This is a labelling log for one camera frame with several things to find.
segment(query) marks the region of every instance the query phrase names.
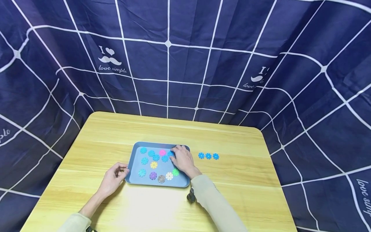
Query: backdrop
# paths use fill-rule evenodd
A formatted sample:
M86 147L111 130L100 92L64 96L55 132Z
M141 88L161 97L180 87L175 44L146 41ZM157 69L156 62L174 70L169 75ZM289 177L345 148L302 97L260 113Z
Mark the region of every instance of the backdrop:
M371 232L369 0L2 0L0 230L94 111L260 129L300 232Z

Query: plastic tray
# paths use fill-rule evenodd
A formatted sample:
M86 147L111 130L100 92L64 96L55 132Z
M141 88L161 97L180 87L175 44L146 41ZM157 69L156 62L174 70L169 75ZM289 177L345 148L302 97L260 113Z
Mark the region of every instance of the plastic tray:
M176 145L174 144L162 143L135 143L128 165L130 172L129 175L125 178L125 181L130 184L145 184L183 188L187 187L190 183L189 177L182 171L179 171L179 175L176 175L177 169L169 158L170 155L174 155L174 153L171 152L170 149L175 146ZM145 164L142 164L143 158L147 158L148 162L144 162ZM152 162L157 162L156 168L151 167ZM145 170L144 176L139 175L139 172L141 170ZM151 175L152 172L156 173L155 179L153 178L154 175ZM171 174L167 176L168 173L172 173L173 175L171 180L169 180L171 178ZM163 180L163 178L159 178L161 175L165 177L165 181L163 183L161 181L161 179Z

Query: pink flower token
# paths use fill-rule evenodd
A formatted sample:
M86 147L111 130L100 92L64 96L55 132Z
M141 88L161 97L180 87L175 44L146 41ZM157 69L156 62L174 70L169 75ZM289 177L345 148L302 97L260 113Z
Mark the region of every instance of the pink flower token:
M159 154L160 154L160 156L164 156L164 155L166 154L166 151L165 151L165 150L161 150L161 151L159 152Z

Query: blue flower token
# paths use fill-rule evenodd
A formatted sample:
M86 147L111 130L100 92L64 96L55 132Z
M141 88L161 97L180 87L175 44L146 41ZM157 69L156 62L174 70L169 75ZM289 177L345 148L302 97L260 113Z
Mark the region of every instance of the blue flower token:
M218 160L218 159L219 159L219 155L218 155L218 153L214 153L214 154L213 154L213 158L214 158L215 160Z
M172 152L172 151L168 151L167 155L168 155L168 156L174 156L174 152Z
M205 154L202 153L202 152L200 152L200 153L198 154L198 157L199 157L200 159L203 159L203 158L205 158Z
M160 159L160 156L157 154L153 155L153 161L158 161Z
M144 153L146 153L146 152L147 152L147 148L142 147L142 148L140 149L140 153L144 154Z
M169 161L169 157L168 156L163 156L163 157L161 157L161 159L162 159L162 161L164 163L166 163L167 161Z
M148 156L149 157L153 157L155 155L155 151L154 150L150 150L149 152L148 152Z
M143 159L142 159L142 164L143 165L146 165L148 163L148 158L147 157L144 157Z
M145 169L141 169L141 170L139 170L139 172L138 172L138 174L139 174L139 176L140 177L144 177L145 176Z

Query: right hand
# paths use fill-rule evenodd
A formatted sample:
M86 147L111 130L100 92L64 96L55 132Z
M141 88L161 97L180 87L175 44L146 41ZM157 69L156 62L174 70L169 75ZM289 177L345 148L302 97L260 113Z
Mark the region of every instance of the right hand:
M175 153L175 157L170 156L173 164L181 171L183 171L190 179L201 175L202 173L193 163L192 154L185 146L176 145L171 149Z

